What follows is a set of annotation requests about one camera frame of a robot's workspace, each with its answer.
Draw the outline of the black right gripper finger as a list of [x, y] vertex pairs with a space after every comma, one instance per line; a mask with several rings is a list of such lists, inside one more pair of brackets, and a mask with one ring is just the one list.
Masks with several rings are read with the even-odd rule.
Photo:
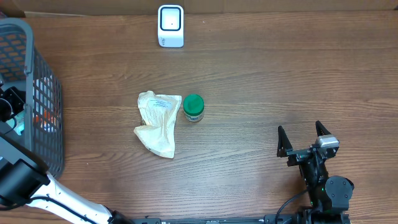
[[315, 122], [315, 127], [317, 130], [317, 136], [326, 136], [331, 134], [331, 132], [329, 132], [329, 130], [327, 130], [319, 120]]
[[285, 133], [282, 126], [278, 127], [278, 147], [277, 147], [277, 157], [287, 157], [288, 152], [292, 151], [293, 147]]

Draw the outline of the green lid jar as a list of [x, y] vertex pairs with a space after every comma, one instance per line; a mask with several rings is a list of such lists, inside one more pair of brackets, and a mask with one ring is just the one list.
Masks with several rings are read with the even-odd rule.
[[189, 122], [199, 122], [204, 116], [205, 102], [200, 95], [188, 95], [183, 101], [185, 117]]

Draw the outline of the beige plastic bag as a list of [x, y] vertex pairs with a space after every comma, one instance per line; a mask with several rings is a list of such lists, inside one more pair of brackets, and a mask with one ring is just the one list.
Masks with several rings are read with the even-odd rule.
[[146, 149], [160, 157], [174, 158], [174, 130], [181, 102], [180, 95], [156, 95], [153, 91], [138, 96], [137, 106], [144, 124], [134, 128], [134, 134]]

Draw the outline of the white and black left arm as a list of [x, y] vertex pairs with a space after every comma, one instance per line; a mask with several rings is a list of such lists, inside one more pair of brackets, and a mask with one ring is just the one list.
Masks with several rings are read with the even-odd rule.
[[60, 184], [46, 163], [1, 134], [1, 210], [28, 205], [71, 223], [132, 223], [118, 211], [93, 203]]

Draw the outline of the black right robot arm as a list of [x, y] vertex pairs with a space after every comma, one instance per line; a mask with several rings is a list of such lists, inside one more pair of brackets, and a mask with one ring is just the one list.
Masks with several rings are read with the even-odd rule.
[[[315, 122], [317, 139], [306, 149], [295, 150], [282, 126], [278, 127], [277, 157], [286, 157], [289, 167], [299, 166], [306, 189], [288, 199], [277, 211], [274, 223], [350, 223], [349, 200], [352, 198], [354, 183], [346, 177], [330, 176], [325, 162], [336, 156], [339, 140], [320, 121]], [[291, 202], [307, 194], [309, 207], [300, 208], [289, 219], [280, 213]]]

